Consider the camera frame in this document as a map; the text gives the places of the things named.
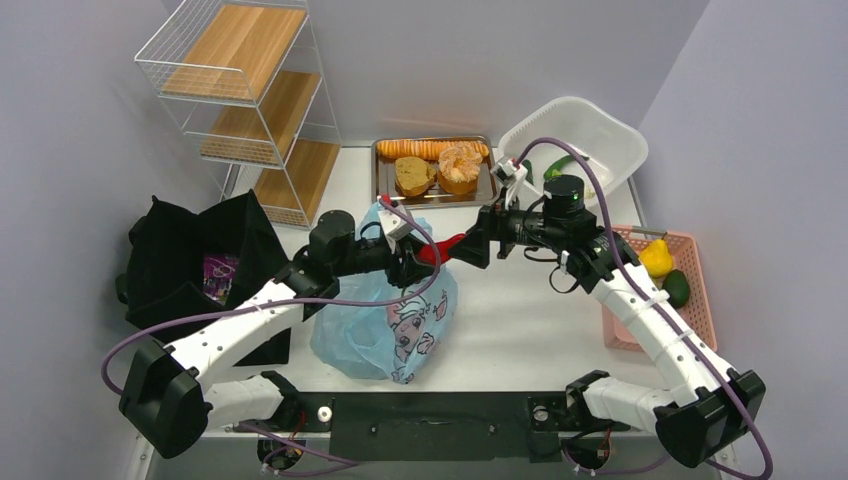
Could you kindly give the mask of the blue printed plastic bag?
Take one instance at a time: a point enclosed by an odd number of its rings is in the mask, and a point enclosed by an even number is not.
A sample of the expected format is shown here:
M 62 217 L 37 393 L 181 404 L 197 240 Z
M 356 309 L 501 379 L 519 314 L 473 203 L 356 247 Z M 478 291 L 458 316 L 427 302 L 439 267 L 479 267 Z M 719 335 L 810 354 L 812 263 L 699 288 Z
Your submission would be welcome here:
M 312 352 L 354 379 L 408 384 L 447 337 L 459 300 L 447 266 L 407 302 L 356 308 L 328 305 L 314 317 Z

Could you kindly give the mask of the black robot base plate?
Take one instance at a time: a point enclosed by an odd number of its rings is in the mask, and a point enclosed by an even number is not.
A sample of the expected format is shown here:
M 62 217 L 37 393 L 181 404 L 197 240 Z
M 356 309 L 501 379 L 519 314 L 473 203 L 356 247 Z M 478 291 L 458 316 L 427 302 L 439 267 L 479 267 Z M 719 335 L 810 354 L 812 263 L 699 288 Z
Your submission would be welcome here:
M 625 425 L 591 420 L 562 391 L 317 393 L 295 395 L 248 433 L 296 430 L 329 437 L 331 454 L 356 461 L 555 461 L 562 442 Z

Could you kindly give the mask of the black fabric tote bag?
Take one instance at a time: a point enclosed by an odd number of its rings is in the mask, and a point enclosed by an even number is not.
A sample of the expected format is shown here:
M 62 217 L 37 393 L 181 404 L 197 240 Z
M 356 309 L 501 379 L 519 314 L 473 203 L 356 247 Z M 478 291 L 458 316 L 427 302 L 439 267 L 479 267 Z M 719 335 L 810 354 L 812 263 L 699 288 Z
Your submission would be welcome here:
M 252 298 L 287 256 L 254 192 L 200 213 L 153 199 L 128 233 L 132 246 L 116 293 L 125 319 L 139 329 L 189 315 L 232 310 Z M 238 261 L 225 303 L 203 293 L 204 262 L 214 255 Z

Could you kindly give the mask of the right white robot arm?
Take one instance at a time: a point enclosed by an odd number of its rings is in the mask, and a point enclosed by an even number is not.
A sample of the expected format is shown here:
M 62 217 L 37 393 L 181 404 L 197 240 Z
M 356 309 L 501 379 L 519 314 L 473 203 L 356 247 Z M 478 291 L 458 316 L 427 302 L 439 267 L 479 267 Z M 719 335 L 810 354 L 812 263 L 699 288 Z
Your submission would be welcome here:
M 549 179 L 539 202 L 541 211 L 520 210 L 503 199 L 482 207 L 449 256 L 485 269 L 493 242 L 501 258 L 516 245 L 551 250 L 566 274 L 627 328 L 666 384 L 650 389 L 595 370 L 567 386 L 569 422 L 588 429 L 611 420 L 653 433 L 669 456 L 689 468 L 744 436 L 765 394 L 762 379 L 719 359 L 688 327 L 630 245 L 586 209 L 581 178 Z

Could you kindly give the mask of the purple snack packet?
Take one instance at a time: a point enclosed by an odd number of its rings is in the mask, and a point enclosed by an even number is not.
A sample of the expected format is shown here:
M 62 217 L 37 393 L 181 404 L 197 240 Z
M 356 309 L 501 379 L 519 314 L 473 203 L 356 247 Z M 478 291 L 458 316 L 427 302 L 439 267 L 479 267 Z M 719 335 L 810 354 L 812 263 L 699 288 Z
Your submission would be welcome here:
M 231 254 L 207 254 L 203 259 L 202 293 L 224 305 L 229 297 L 239 259 Z

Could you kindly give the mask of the green chili pepper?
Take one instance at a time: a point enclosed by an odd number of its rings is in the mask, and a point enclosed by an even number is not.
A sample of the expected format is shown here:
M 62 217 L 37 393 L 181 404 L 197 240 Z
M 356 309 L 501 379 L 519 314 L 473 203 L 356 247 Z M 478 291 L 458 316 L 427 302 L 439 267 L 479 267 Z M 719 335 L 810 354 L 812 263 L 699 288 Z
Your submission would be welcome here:
M 555 178 L 557 176 L 561 176 L 564 174 L 564 168 L 574 160 L 572 155 L 565 155 L 560 159 L 554 161 L 543 173 L 543 179 L 545 182 L 548 180 Z

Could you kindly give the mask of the yellow pear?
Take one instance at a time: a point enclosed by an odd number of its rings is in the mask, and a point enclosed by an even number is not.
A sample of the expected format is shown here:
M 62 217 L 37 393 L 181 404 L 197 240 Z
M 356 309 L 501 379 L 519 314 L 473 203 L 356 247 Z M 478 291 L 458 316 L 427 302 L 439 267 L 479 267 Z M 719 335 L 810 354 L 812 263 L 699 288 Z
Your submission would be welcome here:
M 668 275 L 674 269 L 674 260 L 667 242 L 660 238 L 651 242 L 640 253 L 639 259 L 648 274 L 658 279 Z

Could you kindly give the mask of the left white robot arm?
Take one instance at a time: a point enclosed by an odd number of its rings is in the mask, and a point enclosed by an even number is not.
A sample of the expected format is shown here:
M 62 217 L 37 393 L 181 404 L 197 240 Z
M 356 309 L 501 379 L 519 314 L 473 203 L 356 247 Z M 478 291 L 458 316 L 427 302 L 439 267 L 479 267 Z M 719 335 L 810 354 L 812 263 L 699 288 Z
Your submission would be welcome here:
M 341 305 L 344 276 L 384 271 L 402 288 L 426 290 L 443 256 L 427 231 L 400 207 L 379 210 L 380 236 L 356 238 L 352 216 L 322 215 L 309 243 L 239 308 L 188 317 L 205 322 L 197 332 L 160 345 L 147 342 L 133 357 L 119 410 L 164 458 L 176 457 L 208 428 L 263 420 L 272 429 L 292 426 L 298 402 L 274 372 L 221 381 L 230 367 L 275 335 L 309 319 L 325 305 Z

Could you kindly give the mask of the red chili pepper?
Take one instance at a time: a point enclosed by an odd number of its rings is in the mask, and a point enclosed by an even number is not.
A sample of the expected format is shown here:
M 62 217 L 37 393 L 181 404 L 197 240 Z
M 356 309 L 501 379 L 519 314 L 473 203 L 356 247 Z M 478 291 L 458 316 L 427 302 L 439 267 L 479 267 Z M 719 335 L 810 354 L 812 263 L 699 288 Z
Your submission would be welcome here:
M 459 243 L 464 237 L 464 233 L 459 233 L 447 240 L 427 244 L 416 253 L 415 258 L 419 263 L 429 266 L 444 264 L 451 260 L 450 249 Z

